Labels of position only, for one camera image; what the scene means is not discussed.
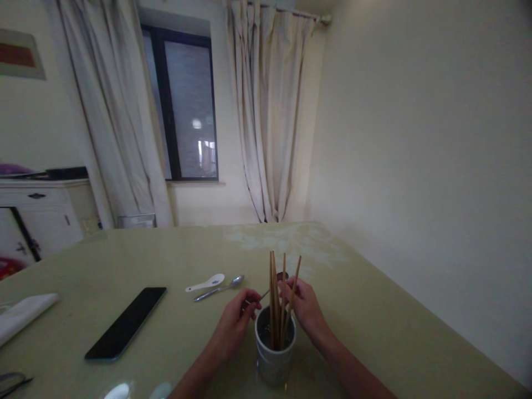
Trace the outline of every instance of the red object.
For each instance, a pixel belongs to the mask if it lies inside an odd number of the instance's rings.
[[[24,269],[22,262],[16,259],[0,258],[0,281],[22,269]]]

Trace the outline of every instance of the window sill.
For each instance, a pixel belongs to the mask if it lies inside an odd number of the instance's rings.
[[[225,182],[220,181],[167,181],[166,187],[225,187]]]

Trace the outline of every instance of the window frame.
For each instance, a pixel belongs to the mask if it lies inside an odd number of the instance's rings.
[[[216,111],[214,109],[214,78],[212,71],[211,38],[177,32],[175,30],[156,28],[144,24],[141,24],[141,28],[143,31],[149,32],[151,45],[154,51],[157,84],[159,86],[162,118],[165,126],[166,146],[168,148],[168,162],[170,164],[170,173],[172,175],[172,178],[166,179],[166,181],[219,181],[218,137],[216,134]],[[214,156],[216,158],[216,176],[214,177],[183,177],[181,174],[181,164],[179,161],[179,150],[177,145],[177,130],[175,117],[173,114],[172,93],[170,89],[170,77],[168,75],[168,65],[166,62],[165,42],[188,44],[197,47],[204,47],[209,50],[209,63],[211,67],[212,118],[214,142],[216,143],[214,146]]]

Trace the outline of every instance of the table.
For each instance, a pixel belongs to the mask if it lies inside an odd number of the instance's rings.
[[[520,397],[525,388],[320,223],[250,224],[100,232],[0,283],[0,303],[59,292],[53,305],[0,349],[0,373],[35,379],[16,398],[103,398],[126,382],[132,398],[172,387],[210,338],[226,290],[202,302],[185,287],[216,273],[225,283],[268,289],[269,251],[287,253],[294,274],[318,296],[339,339],[398,397]],[[144,287],[168,292],[115,363],[91,364],[85,353]],[[212,381],[207,397],[341,397],[341,388],[298,330],[285,387],[257,378],[253,324],[239,355]]]

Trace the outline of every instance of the curtain rod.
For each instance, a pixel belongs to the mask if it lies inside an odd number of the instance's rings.
[[[248,5],[252,6],[253,4],[254,4],[253,2],[248,1]],[[287,10],[287,9],[284,9],[284,8],[277,8],[277,7],[270,6],[268,4],[261,4],[260,7],[261,8],[271,7],[271,8],[275,8],[277,11],[289,12],[289,13],[292,13],[293,15],[295,15],[295,16],[298,16],[298,17],[310,18],[310,19],[313,19],[314,21],[316,21],[316,23],[321,23],[323,26],[329,25],[331,23],[331,21],[333,20],[333,17],[331,16],[331,14],[327,14],[327,15],[324,15],[324,16],[319,16],[319,15],[316,15],[316,14],[309,14],[309,13],[306,13],[306,12],[303,12],[303,11],[298,11],[298,10]]]

